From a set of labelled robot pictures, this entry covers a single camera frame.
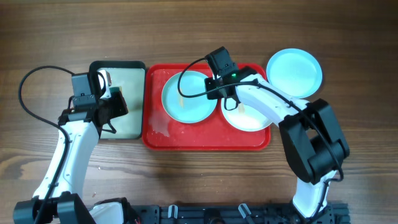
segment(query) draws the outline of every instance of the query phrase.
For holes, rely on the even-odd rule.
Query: light blue plate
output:
[[[206,95],[184,98],[177,91],[177,82],[181,73],[171,77],[163,87],[162,104],[166,113],[182,123],[196,123],[207,118],[216,108],[217,100],[208,100]],[[194,95],[206,91],[205,78],[200,72],[186,71],[181,79],[181,92]]]
[[[268,82],[285,93],[305,98],[314,94],[322,83],[318,61],[300,49],[284,49],[274,54],[267,64]]]

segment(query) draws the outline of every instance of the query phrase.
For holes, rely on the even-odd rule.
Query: red plastic tray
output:
[[[225,120],[220,100],[214,112],[195,124],[180,123],[171,118],[162,105],[162,90],[167,80],[187,67],[188,64],[157,64],[152,66],[145,80],[144,118],[142,140],[156,150],[191,151],[258,151],[264,149],[271,139],[269,127],[255,132],[238,130]],[[239,68],[250,66],[266,78],[261,66],[238,64]],[[190,70],[212,76],[207,64],[196,64]]]

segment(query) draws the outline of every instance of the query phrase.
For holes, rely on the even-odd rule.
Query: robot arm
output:
[[[292,101],[301,110],[307,107],[306,100],[296,99],[277,88],[270,85],[260,74],[249,75],[243,78],[241,82],[250,82],[253,80],[258,80],[260,85],[266,86],[273,89],[274,91],[281,94],[286,99]],[[275,94],[255,86],[241,85],[236,87],[236,95],[238,100],[244,105],[251,106],[252,108],[258,110],[264,116],[267,116],[276,126],[282,122],[286,116],[295,115],[299,113],[297,110],[289,106],[286,102],[281,100]],[[321,180],[317,184],[306,183],[300,178],[297,178],[297,188],[296,193],[293,197],[293,205],[300,212],[301,216],[305,218],[312,217],[317,211],[318,203],[323,199],[322,206],[320,210],[325,208],[327,205],[326,196],[323,198],[323,188],[324,181],[332,178],[336,174],[335,170],[329,171],[326,175],[321,177]]]
[[[119,88],[110,88],[109,74],[103,70],[100,74],[103,78],[98,79],[98,75],[72,75],[74,96],[71,100],[74,107],[62,111],[58,119],[58,125],[68,133],[68,148],[65,148],[65,136],[60,131],[50,167],[32,200],[18,202],[14,209],[15,223],[50,223],[54,216],[58,216],[62,223],[125,221],[126,211],[129,211],[127,202],[102,203],[89,213],[80,199],[88,162],[101,132],[115,133],[110,120],[127,114],[127,106]],[[108,124],[112,130],[104,130],[104,124]],[[64,149],[67,154],[61,164]],[[56,176],[58,167],[61,167],[61,171]],[[57,181],[51,191],[54,177]],[[43,210],[40,220],[37,218],[39,209]]]
[[[313,103],[296,99],[270,85],[256,71],[248,67],[238,70],[224,47],[205,59],[214,74],[205,80],[208,99],[232,97],[278,126],[287,162],[298,177],[293,205],[304,218],[324,209],[328,192],[328,184],[324,183],[336,174],[337,166],[349,155],[348,144],[330,105],[321,99]],[[307,135],[311,128],[307,119],[320,130],[311,139]]]

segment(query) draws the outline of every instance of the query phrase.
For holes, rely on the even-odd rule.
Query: white plate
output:
[[[221,110],[229,124],[242,131],[260,131],[268,127],[272,122],[254,108],[242,103],[234,110],[224,108],[225,98],[221,99]],[[227,109],[235,107],[235,100],[226,100]]]

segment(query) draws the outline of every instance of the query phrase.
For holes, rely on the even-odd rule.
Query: wood grain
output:
[[[26,72],[40,65],[85,72],[95,60],[188,63],[222,45],[237,62],[265,66],[289,47],[319,60],[325,81],[310,100],[333,106],[351,146],[346,179],[332,185],[329,199],[349,203],[353,223],[398,223],[396,1],[15,2],[0,4],[0,223],[12,222],[16,202],[31,198],[57,140],[56,130],[19,106]],[[52,121],[71,94],[69,76],[55,71],[35,74],[24,88],[28,107]],[[261,152],[155,152],[141,140],[100,142],[83,200],[288,202],[295,181],[275,127]]]

